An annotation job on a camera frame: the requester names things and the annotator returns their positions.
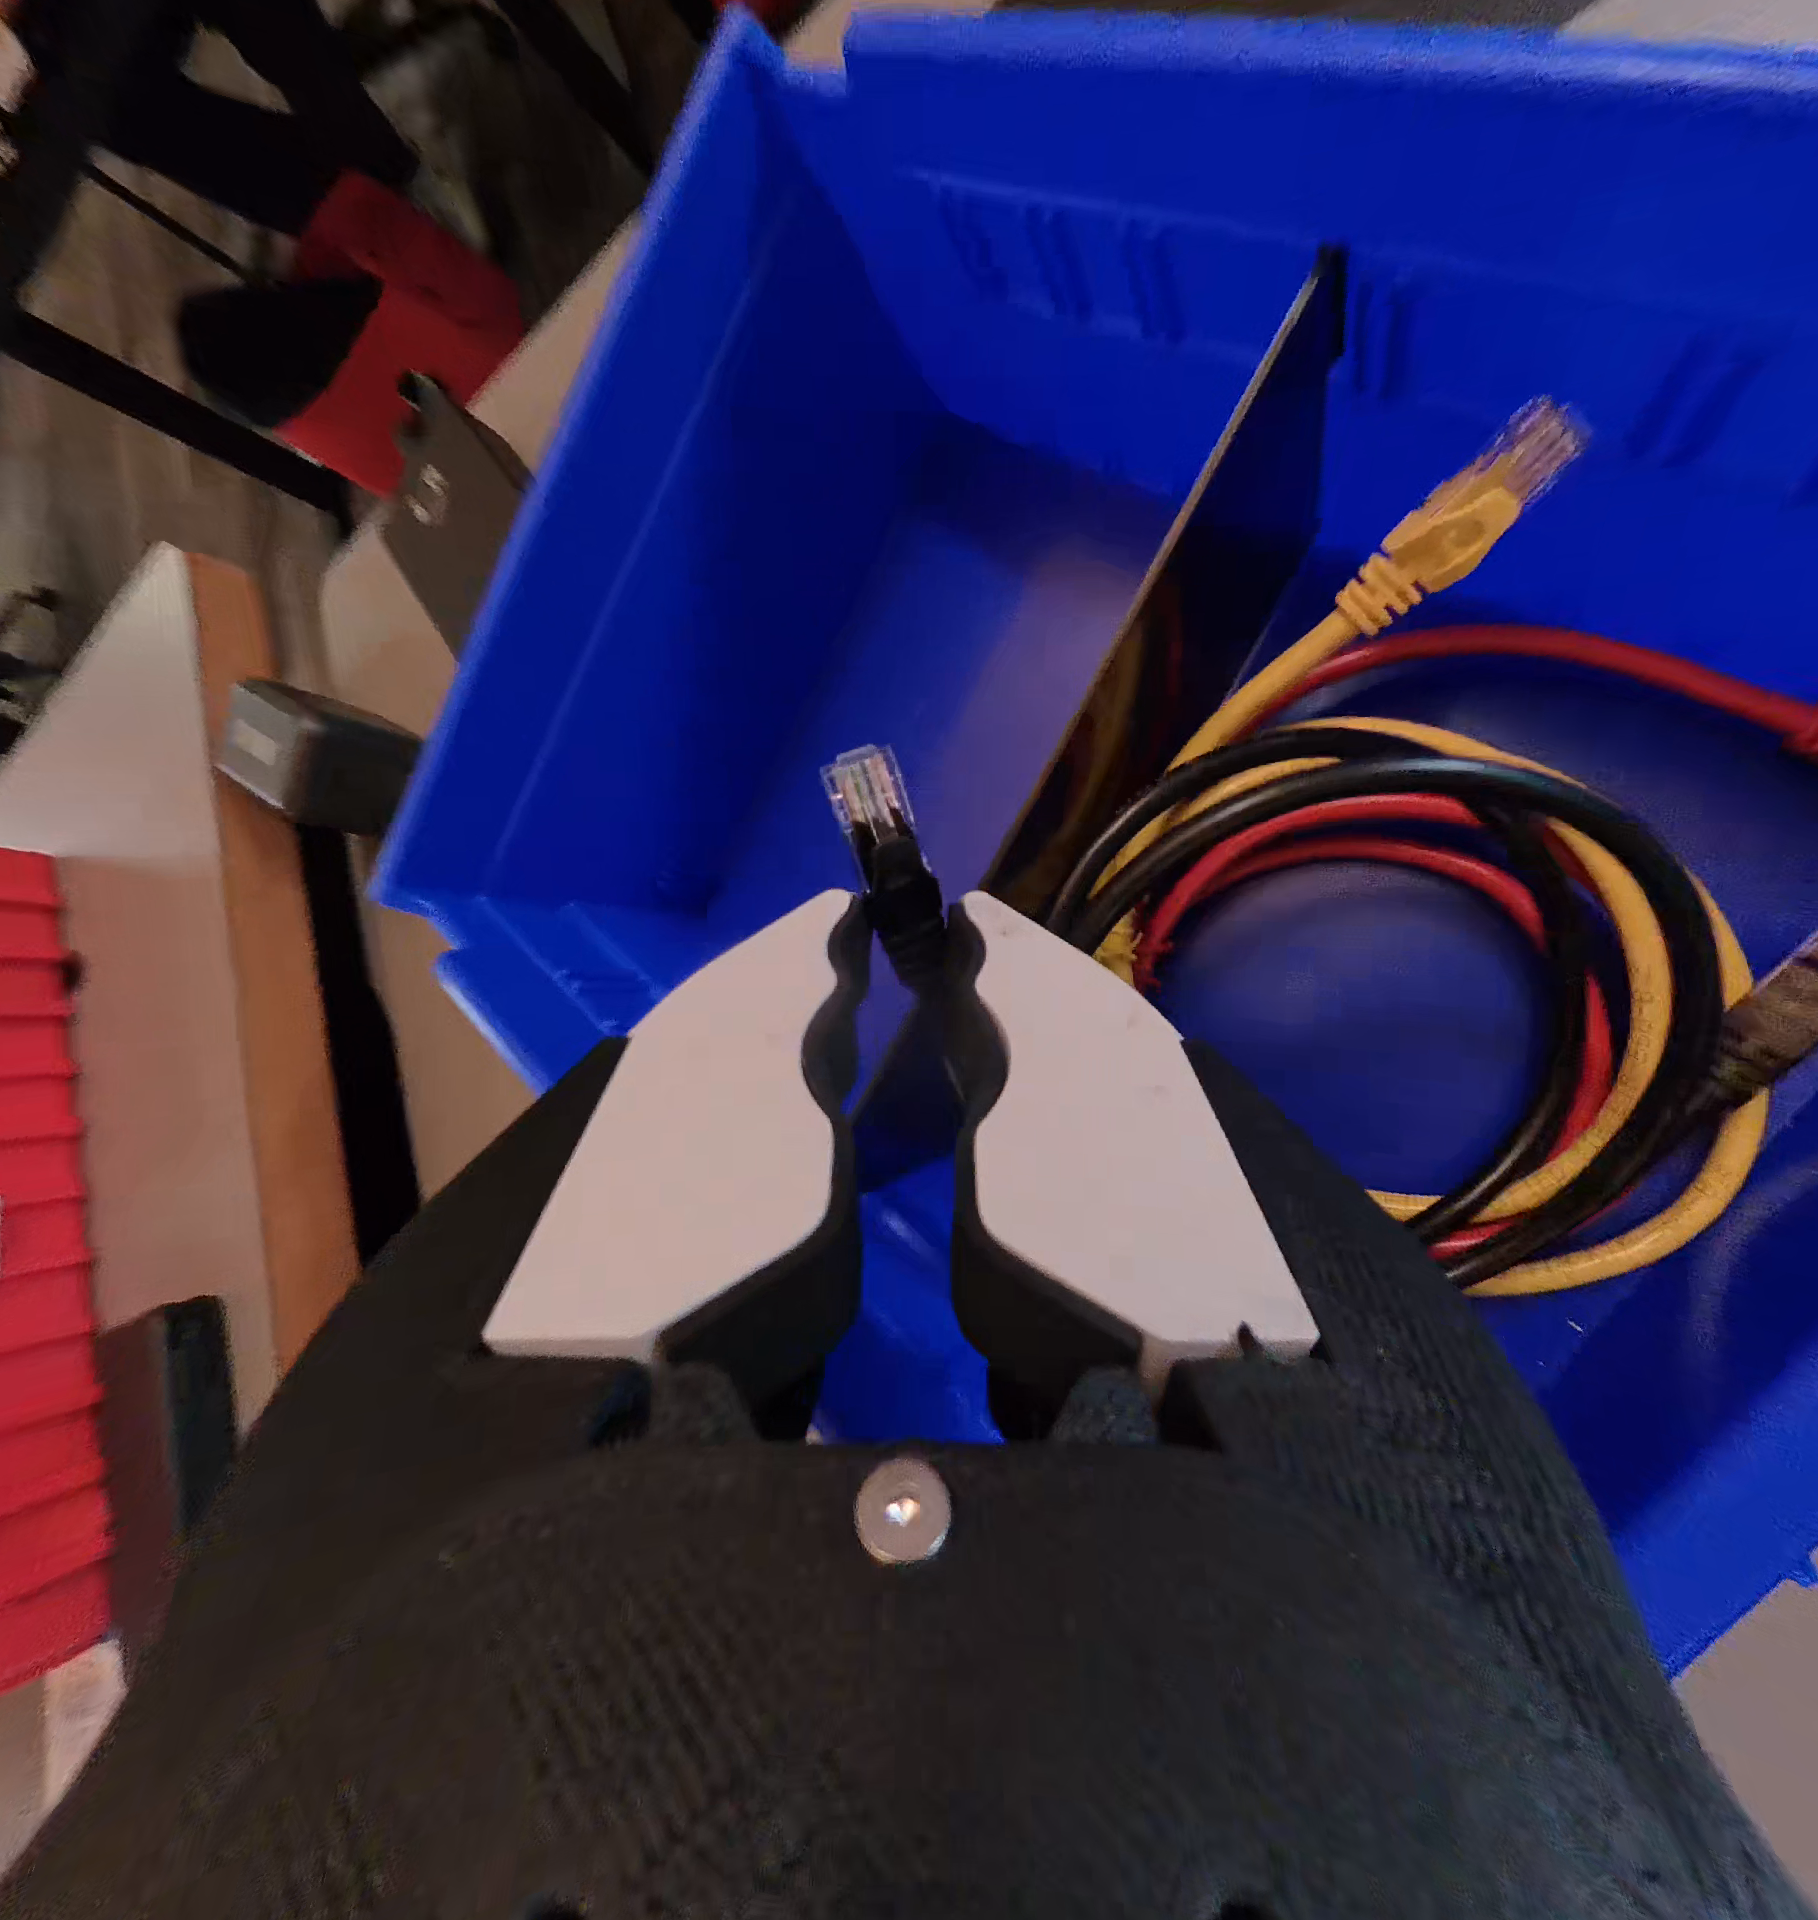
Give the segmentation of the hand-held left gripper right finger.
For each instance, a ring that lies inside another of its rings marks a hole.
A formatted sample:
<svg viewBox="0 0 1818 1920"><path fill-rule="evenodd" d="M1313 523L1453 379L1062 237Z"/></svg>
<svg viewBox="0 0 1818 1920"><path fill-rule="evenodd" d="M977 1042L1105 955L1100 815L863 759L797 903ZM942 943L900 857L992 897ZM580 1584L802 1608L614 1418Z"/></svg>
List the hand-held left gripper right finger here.
<svg viewBox="0 0 1818 1920"><path fill-rule="evenodd" d="M1318 1324L1178 1031L991 894L952 917L948 1273L992 1369L1172 1369Z"/></svg>

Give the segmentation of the black power adapter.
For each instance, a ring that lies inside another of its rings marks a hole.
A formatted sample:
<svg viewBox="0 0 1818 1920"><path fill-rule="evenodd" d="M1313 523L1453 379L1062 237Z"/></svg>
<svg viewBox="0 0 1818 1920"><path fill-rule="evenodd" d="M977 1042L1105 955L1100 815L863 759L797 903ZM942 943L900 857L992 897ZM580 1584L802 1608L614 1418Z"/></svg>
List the black power adapter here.
<svg viewBox="0 0 1818 1920"><path fill-rule="evenodd" d="M295 827L381 842L403 805L423 738L295 685L230 685L216 770Z"/></svg>

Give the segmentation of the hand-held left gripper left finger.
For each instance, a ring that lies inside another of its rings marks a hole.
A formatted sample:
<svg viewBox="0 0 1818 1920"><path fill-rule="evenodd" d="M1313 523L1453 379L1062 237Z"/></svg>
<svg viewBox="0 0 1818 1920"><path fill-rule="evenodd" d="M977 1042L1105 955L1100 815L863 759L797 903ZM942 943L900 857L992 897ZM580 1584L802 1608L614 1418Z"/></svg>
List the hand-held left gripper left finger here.
<svg viewBox="0 0 1818 1920"><path fill-rule="evenodd" d="M633 1026L484 1325L495 1357L667 1360L849 1193L868 920L831 887Z"/></svg>

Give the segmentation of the black bin divider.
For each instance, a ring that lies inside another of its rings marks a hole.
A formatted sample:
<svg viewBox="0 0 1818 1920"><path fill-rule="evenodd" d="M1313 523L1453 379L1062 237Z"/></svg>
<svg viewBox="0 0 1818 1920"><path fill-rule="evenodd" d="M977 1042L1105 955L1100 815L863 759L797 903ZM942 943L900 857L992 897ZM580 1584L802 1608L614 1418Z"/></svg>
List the black bin divider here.
<svg viewBox="0 0 1818 1920"><path fill-rule="evenodd" d="M1346 248L1322 245L982 887L1042 917L1241 683L1319 527Z"/></svg>

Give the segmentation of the blue plastic bin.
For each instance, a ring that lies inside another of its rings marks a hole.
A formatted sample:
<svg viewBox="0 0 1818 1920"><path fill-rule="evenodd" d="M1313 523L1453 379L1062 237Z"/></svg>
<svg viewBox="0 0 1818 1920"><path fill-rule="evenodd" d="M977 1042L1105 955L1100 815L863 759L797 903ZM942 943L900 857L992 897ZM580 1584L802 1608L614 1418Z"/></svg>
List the blue plastic bin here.
<svg viewBox="0 0 1818 1920"><path fill-rule="evenodd" d="M1818 1545L1818 50L732 17L376 892L538 1091L856 894L849 1193L635 1363L1040 1434L1123 1367L954 1306L952 917L1322 245L1310 555L1025 917L1496 1331L1678 1674Z"/></svg>

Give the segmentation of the grey metal bracket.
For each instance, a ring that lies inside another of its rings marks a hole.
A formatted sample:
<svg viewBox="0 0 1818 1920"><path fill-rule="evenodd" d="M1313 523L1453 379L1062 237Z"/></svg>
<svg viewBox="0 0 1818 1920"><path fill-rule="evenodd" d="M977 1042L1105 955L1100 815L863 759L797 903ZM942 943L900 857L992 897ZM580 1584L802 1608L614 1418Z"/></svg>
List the grey metal bracket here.
<svg viewBox="0 0 1818 1920"><path fill-rule="evenodd" d="M462 657L532 470L508 440L426 372L398 380L403 459L381 540L447 648Z"/></svg>

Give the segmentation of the red ribbed box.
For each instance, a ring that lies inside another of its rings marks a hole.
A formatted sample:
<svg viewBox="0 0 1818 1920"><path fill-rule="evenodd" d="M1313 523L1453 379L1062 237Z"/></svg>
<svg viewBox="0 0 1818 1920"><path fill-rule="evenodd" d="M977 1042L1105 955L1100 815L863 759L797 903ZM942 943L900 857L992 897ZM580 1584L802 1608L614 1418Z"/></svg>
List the red ribbed box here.
<svg viewBox="0 0 1818 1920"><path fill-rule="evenodd" d="M0 1695L111 1624L91 1268L64 900L0 849Z"/></svg>

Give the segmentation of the red stool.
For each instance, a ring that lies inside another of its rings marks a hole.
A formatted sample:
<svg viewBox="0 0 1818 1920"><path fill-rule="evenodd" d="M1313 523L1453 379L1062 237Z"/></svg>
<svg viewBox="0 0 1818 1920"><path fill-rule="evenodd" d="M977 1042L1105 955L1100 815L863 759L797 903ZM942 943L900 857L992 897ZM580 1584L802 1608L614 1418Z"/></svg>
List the red stool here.
<svg viewBox="0 0 1818 1920"><path fill-rule="evenodd" d="M523 337L519 296L484 254L388 184L344 172L275 287L282 443L379 496L403 478L406 385L475 397Z"/></svg>

